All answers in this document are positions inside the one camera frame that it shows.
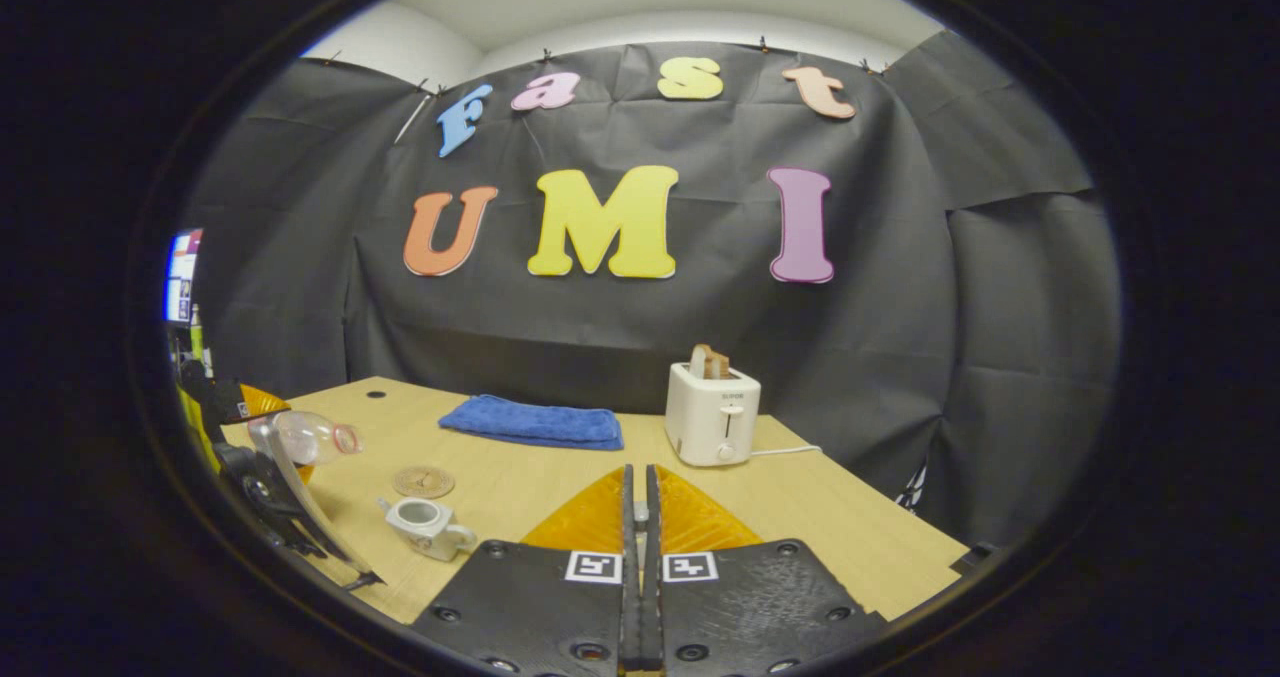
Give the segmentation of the round woven coaster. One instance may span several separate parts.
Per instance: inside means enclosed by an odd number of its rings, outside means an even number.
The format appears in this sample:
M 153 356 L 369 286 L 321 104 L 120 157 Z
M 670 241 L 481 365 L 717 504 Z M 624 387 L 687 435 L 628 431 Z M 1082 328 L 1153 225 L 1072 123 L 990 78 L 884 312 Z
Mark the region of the round woven coaster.
M 456 479 L 445 468 L 411 466 L 393 476 L 393 489 L 406 498 L 439 499 L 454 490 Z

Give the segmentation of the white toaster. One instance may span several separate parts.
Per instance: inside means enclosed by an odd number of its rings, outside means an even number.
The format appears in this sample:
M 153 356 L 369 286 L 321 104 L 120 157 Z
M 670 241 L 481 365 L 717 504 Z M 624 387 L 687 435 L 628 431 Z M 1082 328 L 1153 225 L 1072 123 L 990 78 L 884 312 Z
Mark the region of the white toaster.
M 671 363 L 664 427 L 681 462 L 724 467 L 753 457 L 762 385 L 737 370 L 730 378 L 695 378 L 690 363 Z

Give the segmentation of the computer monitor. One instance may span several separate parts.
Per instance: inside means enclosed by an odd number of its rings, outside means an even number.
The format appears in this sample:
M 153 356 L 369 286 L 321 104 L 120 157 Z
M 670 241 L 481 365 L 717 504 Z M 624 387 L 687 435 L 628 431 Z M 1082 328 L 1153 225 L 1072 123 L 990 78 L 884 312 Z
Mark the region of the computer monitor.
M 170 241 L 164 299 L 164 320 L 166 323 L 191 321 L 195 271 L 202 241 L 204 229 L 178 232 Z

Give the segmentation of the clear plastic water bottle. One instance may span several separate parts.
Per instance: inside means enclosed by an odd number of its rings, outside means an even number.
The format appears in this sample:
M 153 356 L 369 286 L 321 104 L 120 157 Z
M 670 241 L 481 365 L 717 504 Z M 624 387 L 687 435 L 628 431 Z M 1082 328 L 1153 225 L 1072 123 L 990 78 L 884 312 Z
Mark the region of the clear plastic water bottle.
M 356 427 L 307 411 L 274 413 L 271 427 L 296 466 L 321 466 L 364 452 Z

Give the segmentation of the white ceramic teacup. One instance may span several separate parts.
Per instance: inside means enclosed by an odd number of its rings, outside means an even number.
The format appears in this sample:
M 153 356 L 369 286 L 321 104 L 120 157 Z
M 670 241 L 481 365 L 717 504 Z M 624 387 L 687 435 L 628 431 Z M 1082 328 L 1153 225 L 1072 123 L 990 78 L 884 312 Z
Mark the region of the white ceramic teacup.
M 385 522 L 416 553 L 439 562 L 452 562 L 479 545 L 477 535 L 454 520 L 454 512 L 438 500 L 406 497 L 396 503 L 378 499 Z

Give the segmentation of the blue folded towel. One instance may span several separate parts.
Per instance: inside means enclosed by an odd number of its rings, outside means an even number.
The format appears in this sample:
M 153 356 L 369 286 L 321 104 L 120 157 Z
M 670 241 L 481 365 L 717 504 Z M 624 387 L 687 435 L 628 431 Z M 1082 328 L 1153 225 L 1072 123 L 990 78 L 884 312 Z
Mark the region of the blue folded towel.
M 471 395 L 439 418 L 440 427 L 518 445 L 621 452 L 622 430 L 608 410 L 524 404 L 499 395 Z

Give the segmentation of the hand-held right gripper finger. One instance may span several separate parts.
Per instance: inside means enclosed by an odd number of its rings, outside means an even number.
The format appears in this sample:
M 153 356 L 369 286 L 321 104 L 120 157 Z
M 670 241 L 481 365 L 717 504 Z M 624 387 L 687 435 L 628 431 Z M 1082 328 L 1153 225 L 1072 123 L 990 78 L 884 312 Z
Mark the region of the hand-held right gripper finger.
M 411 630 L 498 677 L 625 677 L 639 595 L 634 471 L 625 466 L 525 539 L 481 543 Z
M 765 541 L 648 466 L 643 648 L 663 677 L 790 677 L 887 627 L 799 539 Z

